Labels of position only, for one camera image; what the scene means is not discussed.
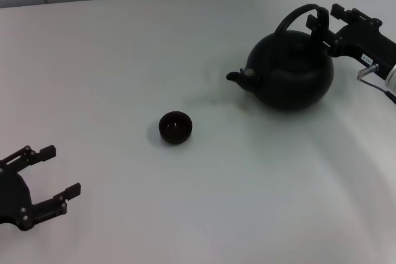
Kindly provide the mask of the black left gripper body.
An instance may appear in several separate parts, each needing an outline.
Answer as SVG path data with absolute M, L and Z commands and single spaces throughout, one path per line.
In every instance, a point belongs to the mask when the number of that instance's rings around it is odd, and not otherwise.
M 13 169 L 1 166 L 1 224 L 12 224 L 21 231 L 33 227 L 30 191 Z

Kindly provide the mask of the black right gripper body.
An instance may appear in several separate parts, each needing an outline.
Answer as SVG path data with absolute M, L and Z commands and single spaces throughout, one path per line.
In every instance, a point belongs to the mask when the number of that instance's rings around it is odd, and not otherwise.
M 388 39 L 375 25 L 346 25 L 330 43 L 329 55 L 347 56 L 364 66 L 377 64 L 377 76 L 385 80 L 395 66 L 395 42 Z

